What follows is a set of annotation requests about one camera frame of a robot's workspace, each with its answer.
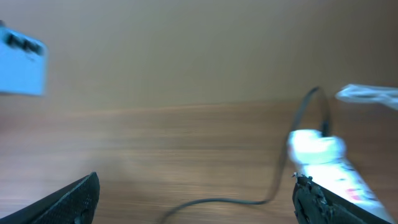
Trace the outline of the smartphone with cyan screen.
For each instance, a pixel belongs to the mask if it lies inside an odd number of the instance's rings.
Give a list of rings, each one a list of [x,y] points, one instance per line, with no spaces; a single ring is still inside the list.
[[[1,93],[44,95],[47,59],[43,42],[1,24]]]

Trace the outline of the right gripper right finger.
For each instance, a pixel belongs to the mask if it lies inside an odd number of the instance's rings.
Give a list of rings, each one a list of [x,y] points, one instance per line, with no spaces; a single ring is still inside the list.
[[[391,224],[312,181],[295,175],[292,194],[299,224]]]

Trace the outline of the white power strip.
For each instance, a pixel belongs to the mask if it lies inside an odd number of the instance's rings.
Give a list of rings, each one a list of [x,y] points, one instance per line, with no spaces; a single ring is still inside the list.
[[[290,160],[299,174],[365,211],[394,223],[393,217],[345,157],[346,146],[337,136],[323,137],[314,129],[299,129],[289,134]]]

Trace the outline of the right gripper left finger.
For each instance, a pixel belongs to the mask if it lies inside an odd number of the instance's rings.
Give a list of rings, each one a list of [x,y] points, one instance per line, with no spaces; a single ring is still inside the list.
[[[99,178],[92,172],[1,218],[1,224],[92,224],[99,196]]]

